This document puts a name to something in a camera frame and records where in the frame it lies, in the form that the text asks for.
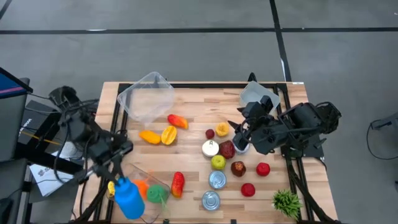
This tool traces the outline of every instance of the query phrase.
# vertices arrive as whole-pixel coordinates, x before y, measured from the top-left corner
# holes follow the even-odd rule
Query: wooden tabletop
[[[111,127],[118,86],[118,82],[104,83],[96,115],[96,122],[103,129],[109,130]],[[287,88],[291,106],[308,101],[304,84],[287,83]],[[161,223],[165,218],[168,218],[170,223],[230,223],[231,219],[237,219],[238,223],[295,223],[294,220],[285,218],[271,206],[272,196],[277,190],[290,189],[286,163],[279,149],[275,150],[275,154],[265,156],[257,153],[254,148],[250,148],[248,153],[235,155],[228,160],[224,170],[227,176],[226,187],[217,190],[221,197],[220,209],[208,212],[201,205],[203,193],[212,190],[208,185],[208,176],[212,171],[210,160],[201,152],[201,146],[206,141],[205,131],[215,129],[219,122],[231,120],[241,123],[243,121],[243,117],[236,110],[239,107],[241,91],[242,89],[236,88],[209,88],[206,90],[175,88],[175,103],[167,114],[184,116],[189,122],[189,129],[178,129],[177,143],[171,146],[155,146],[144,142],[138,137],[138,132],[143,129],[143,125],[128,119],[127,130],[130,140],[134,143],[134,150],[124,157],[123,169],[128,169],[127,164],[134,164],[167,185],[171,185],[174,172],[180,171],[185,176],[183,197],[176,199],[170,196],[167,202],[168,212],[164,212],[157,219],[157,223]],[[283,97],[281,97],[281,106],[284,111]],[[161,133],[169,125],[166,119],[167,114],[156,119],[149,128]],[[233,129],[230,128],[226,137],[216,136],[215,141],[221,143],[232,139],[233,136]],[[230,165],[234,161],[245,163],[247,172],[243,177],[235,177],[231,173]],[[266,162],[271,166],[271,173],[267,177],[257,176],[255,169],[259,162]],[[303,164],[310,193],[326,214],[337,219],[324,166],[313,158],[303,158]],[[240,193],[242,184],[246,182],[254,184],[256,188],[256,194],[253,197],[246,198]],[[98,192],[99,184],[100,178],[92,175],[86,184],[83,210]],[[77,215],[80,194],[81,186],[78,189],[73,208]],[[105,198],[101,209],[101,219],[105,218],[107,204],[108,199]],[[303,219],[306,219],[304,208],[302,208],[302,216]],[[142,221],[126,219],[115,204],[112,223],[142,223]]]

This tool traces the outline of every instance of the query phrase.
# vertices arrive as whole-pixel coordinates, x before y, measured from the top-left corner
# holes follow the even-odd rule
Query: clear plastic cup
[[[129,117],[149,124],[174,104],[174,88],[157,72],[151,72],[118,96]]]

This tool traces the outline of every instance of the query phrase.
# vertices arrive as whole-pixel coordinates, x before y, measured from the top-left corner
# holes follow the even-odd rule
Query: blue spray bottle
[[[128,219],[137,219],[144,214],[145,204],[138,187],[128,178],[119,178],[119,185],[115,185],[114,199]]]

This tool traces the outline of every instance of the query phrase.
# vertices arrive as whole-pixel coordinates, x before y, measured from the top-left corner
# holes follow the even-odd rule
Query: monitor
[[[0,99],[32,93],[33,89],[0,67]]]

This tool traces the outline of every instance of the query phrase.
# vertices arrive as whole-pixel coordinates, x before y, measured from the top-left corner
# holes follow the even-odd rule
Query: metal can
[[[219,146],[214,140],[207,140],[201,147],[202,152],[205,156],[213,157],[217,155]]]
[[[209,184],[214,189],[222,189],[226,184],[226,176],[221,171],[213,171],[209,175]]]
[[[203,194],[201,204],[206,210],[217,210],[220,207],[220,196],[218,196],[218,193],[209,190]]]

